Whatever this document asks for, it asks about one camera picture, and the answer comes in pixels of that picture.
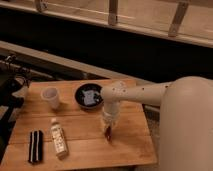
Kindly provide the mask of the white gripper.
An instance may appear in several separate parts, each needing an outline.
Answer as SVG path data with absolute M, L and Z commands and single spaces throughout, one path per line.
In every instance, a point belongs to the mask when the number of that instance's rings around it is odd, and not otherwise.
M 107 125 L 112 125 L 111 126 L 111 132 L 113 133 L 117 127 L 117 118 L 119 115 L 119 109 L 120 109 L 120 103 L 119 102 L 113 102 L 113 103 L 108 103 L 105 102 L 103 105 L 103 113 L 102 113 L 102 118 L 103 118 L 103 123 L 102 123 L 102 130 L 103 133 L 106 132 Z

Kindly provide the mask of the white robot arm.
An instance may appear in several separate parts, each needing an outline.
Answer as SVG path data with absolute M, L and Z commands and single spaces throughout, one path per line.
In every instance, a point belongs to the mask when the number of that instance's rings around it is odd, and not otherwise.
M 116 122 L 121 101 L 160 108 L 159 171 L 213 171 L 213 80 L 187 76 L 130 88 L 118 81 L 101 96 L 107 125 Z

